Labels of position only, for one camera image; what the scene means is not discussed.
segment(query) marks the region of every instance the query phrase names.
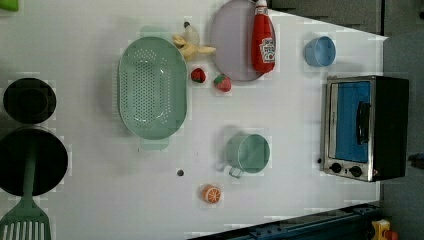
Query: toaster oven handle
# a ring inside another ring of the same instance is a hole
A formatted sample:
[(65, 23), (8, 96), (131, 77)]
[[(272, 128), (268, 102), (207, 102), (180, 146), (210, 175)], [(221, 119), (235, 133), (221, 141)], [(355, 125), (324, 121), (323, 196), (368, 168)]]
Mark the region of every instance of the toaster oven handle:
[(356, 140), (358, 145), (368, 143), (369, 140), (369, 119), (371, 104), (359, 102), (356, 114)]

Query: toaster oven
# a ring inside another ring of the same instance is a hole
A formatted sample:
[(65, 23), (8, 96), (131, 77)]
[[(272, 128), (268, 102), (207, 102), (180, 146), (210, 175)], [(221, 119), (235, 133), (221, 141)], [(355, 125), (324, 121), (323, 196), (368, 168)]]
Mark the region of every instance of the toaster oven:
[(329, 77), (324, 172), (362, 181), (405, 176), (409, 82)]

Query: ketchup label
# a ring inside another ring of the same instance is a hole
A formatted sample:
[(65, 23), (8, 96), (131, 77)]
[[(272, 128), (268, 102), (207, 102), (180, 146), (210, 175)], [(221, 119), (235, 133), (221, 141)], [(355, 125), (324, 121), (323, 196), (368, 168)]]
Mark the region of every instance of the ketchup label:
[(275, 48), (274, 41), (272, 38), (265, 38), (262, 40), (262, 44), (259, 45), (262, 54), (262, 61), (264, 63), (275, 62)]
[(256, 7), (255, 8), (255, 15), (258, 15), (258, 14), (268, 15), (268, 8), (267, 7)]

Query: mint green mug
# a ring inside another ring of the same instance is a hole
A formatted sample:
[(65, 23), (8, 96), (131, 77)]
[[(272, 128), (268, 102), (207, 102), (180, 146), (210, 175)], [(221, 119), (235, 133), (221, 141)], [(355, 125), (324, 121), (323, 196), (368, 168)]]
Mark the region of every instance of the mint green mug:
[(261, 135), (239, 133), (228, 141), (226, 155), (232, 166), (230, 176), (240, 178), (243, 172), (254, 174), (265, 168), (269, 161), (269, 144)]

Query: toaster oven window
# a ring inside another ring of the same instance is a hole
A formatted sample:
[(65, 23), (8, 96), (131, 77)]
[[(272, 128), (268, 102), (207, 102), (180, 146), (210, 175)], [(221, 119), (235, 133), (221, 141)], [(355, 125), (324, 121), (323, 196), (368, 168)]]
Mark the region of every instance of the toaster oven window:
[(331, 86), (330, 157), (368, 162), (370, 82)]

